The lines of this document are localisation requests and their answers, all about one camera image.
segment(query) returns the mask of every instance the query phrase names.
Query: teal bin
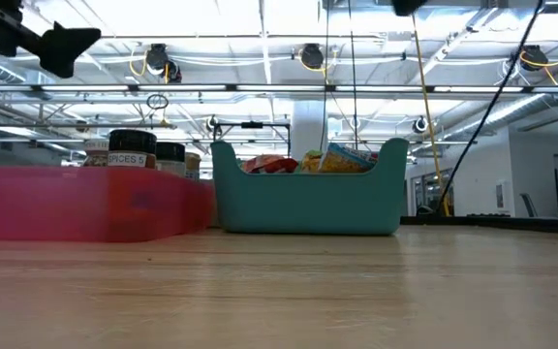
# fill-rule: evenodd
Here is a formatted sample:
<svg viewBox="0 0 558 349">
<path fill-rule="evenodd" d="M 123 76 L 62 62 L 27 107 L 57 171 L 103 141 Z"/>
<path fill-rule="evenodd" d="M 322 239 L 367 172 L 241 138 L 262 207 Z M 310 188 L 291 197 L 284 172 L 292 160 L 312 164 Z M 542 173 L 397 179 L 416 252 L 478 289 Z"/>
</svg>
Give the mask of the teal bin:
<svg viewBox="0 0 558 349">
<path fill-rule="evenodd" d="M 365 174 L 247 174 L 212 144 L 219 223 L 234 233 L 392 235 L 402 212 L 408 142 L 392 139 Z"/>
</svg>

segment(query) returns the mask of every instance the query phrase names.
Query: food package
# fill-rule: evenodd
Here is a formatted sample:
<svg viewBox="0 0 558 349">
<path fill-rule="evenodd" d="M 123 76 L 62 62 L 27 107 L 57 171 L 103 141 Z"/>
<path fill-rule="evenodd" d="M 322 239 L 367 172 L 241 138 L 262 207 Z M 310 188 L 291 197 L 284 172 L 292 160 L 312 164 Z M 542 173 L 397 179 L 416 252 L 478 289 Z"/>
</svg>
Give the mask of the food package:
<svg viewBox="0 0 558 349">
<path fill-rule="evenodd" d="M 298 167 L 295 159 L 279 159 L 256 168 L 252 174 L 291 174 Z"/>
<path fill-rule="evenodd" d="M 260 155 L 240 165 L 242 171 L 249 174 L 291 174 L 296 167 L 296 160 L 280 155 Z"/>
<path fill-rule="evenodd" d="M 320 160 L 322 159 L 323 153 L 318 150 L 309 150 L 302 158 L 300 163 L 300 171 L 302 173 L 314 174 L 318 171 L 320 167 Z"/>
<path fill-rule="evenodd" d="M 266 164 L 270 164 L 273 161 L 281 160 L 283 158 L 284 157 L 281 155 L 260 155 L 251 160 L 243 162 L 242 164 L 240 164 L 240 168 L 246 173 L 251 173 L 255 169 L 263 167 Z"/>
<path fill-rule="evenodd" d="M 328 145 L 319 172 L 335 174 L 364 173 L 371 170 L 378 162 L 370 151 L 358 151 L 337 143 Z"/>
</svg>

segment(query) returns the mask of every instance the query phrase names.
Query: pink container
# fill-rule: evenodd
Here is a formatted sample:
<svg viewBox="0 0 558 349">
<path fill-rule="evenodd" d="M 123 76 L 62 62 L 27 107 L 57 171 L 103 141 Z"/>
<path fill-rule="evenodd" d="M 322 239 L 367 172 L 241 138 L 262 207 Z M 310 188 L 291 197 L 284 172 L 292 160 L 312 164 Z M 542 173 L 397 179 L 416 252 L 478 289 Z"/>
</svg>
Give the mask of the pink container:
<svg viewBox="0 0 558 349">
<path fill-rule="evenodd" d="M 0 168 L 0 239 L 134 242 L 205 229 L 206 184 L 148 169 Z"/>
</svg>

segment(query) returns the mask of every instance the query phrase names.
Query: black cable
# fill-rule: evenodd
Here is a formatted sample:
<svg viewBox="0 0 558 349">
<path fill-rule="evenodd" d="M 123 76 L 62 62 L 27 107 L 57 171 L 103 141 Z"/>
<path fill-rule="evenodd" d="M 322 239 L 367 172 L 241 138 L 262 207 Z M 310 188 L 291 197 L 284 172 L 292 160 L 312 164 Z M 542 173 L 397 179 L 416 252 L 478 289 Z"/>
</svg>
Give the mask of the black cable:
<svg viewBox="0 0 558 349">
<path fill-rule="evenodd" d="M 355 63 L 355 34 L 353 33 L 353 7 L 348 0 L 348 19 L 350 21 L 350 45 L 353 50 L 353 93 L 355 94 L 355 149 L 358 149 L 358 120 L 357 120 L 357 64 Z"/>
<path fill-rule="evenodd" d="M 533 16 L 531 17 L 531 20 L 529 21 L 529 25 L 527 25 L 527 29 L 524 31 L 524 34 L 522 35 L 522 39 L 520 40 L 520 44 L 518 45 L 518 49 L 513 54 L 513 58 L 511 59 L 511 67 L 515 67 L 515 64 L 518 62 L 518 58 L 520 57 L 520 53 L 522 52 L 522 48 L 524 47 L 524 44 L 526 43 L 527 38 L 529 37 L 529 33 L 531 33 L 531 29 L 533 28 L 533 24 L 535 23 L 535 20 L 538 18 L 538 15 L 540 14 L 540 10 L 542 9 L 542 6 L 543 6 L 543 0 L 538 0 L 538 5 L 536 6 L 535 10 L 533 11 Z M 471 139 L 469 140 L 469 142 L 464 147 L 464 150 L 462 150 L 462 154 L 457 159 L 457 163 L 455 164 L 455 167 L 453 168 L 453 171 L 451 172 L 451 176 L 449 177 L 449 180 L 447 181 L 447 184 L 445 185 L 445 190 L 443 191 L 443 195 L 441 196 L 441 199 L 438 202 L 438 206 L 436 207 L 437 212 L 441 211 L 441 207 L 443 206 L 443 202 L 445 201 L 445 196 L 448 194 L 448 192 L 450 190 L 451 184 L 453 183 L 453 179 L 455 178 L 455 174 L 457 173 L 457 170 L 460 168 L 460 164 L 462 163 L 462 160 L 464 160 L 464 156 L 466 156 L 466 153 L 471 148 L 471 145 L 473 145 L 473 142 L 475 141 L 475 139 L 477 138 L 478 134 L 481 131 L 481 128 L 485 124 L 485 120 L 490 116 L 490 113 L 492 112 L 492 109 L 494 108 L 494 105 L 496 104 L 496 101 L 501 96 L 501 93 L 503 92 L 503 88 L 508 83 L 508 80 L 510 79 L 512 74 L 513 74 L 513 69 L 509 69 L 508 73 L 505 75 L 505 78 L 501 82 L 501 85 L 499 86 L 499 89 L 494 94 L 494 97 L 492 97 L 492 101 L 490 102 L 490 105 L 488 106 L 487 110 L 485 111 L 485 114 L 481 118 L 481 122 L 480 122 L 479 126 L 477 127 L 477 129 L 473 133 L 473 136 L 471 136 Z"/>
<path fill-rule="evenodd" d="M 326 134 L 326 74 L 328 74 L 328 27 L 330 22 L 330 0 L 326 0 L 326 55 L 325 55 L 325 69 L 324 69 L 324 78 L 325 78 L 325 104 L 322 106 L 322 136 L 320 137 L 320 151 L 324 151 L 322 149 L 322 145 L 325 142 L 325 134 Z"/>
</svg>

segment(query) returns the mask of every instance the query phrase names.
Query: spices label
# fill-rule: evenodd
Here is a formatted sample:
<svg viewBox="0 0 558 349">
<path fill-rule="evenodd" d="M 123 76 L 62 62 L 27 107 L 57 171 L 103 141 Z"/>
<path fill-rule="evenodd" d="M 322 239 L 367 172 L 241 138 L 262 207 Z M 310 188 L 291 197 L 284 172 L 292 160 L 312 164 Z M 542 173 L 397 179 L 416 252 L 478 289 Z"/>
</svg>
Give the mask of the spices label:
<svg viewBox="0 0 558 349">
<path fill-rule="evenodd" d="M 108 166 L 145 167 L 147 155 L 116 152 L 108 155 Z"/>
</svg>

